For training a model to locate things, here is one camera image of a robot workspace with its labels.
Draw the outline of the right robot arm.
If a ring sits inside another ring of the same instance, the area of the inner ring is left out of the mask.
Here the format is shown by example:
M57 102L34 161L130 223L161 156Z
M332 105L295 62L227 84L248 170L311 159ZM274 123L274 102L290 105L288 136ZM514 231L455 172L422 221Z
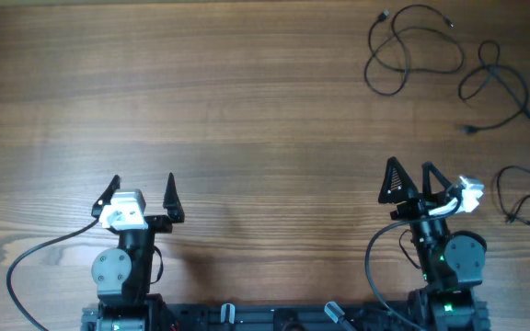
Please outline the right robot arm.
M453 183L431 162L421 166L422 188L417 188L401 163L390 157L378 202L394 204L391 224L373 236L377 240L399 226L407 226L426 286L411 291L402 310L391 306L372 285L374 295L393 321L392 327L416 330L489 330L488 307L474 288L483 281L487 243L470 231L452 233L447 219L471 213L479 205L484 184L461 176Z

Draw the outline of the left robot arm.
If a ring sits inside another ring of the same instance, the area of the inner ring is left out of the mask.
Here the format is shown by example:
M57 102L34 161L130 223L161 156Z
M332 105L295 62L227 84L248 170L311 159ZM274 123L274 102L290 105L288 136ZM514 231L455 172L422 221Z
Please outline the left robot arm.
M160 294L150 287L162 277L160 266L152 277L157 234L170 234L175 223L183 223L185 212L175 178L168 176L162 202L167 212L146 215L146 202L139 189L122 189L115 176L92 206L91 215L101 226L119 237L115 248L106 249L94 260L91 276L97 285L99 303L86 308L82 330L145 331L179 330L178 318L167 308Z

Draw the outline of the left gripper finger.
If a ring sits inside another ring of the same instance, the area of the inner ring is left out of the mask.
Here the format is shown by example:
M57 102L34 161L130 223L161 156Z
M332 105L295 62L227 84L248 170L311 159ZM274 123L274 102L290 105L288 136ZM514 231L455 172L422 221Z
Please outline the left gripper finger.
M121 178L119 175L115 175L112 180L110 181L107 188L103 191L103 193L98 197L98 199L94 202L92 209L91 209L91 216L95 219L98 219L99 216L102 213L103 208L106 205L110 205L110 200L113 196L113 194L121 187Z
M172 223L184 223L185 211L181 205L173 173L168 175L167 186L163 198L163 209Z

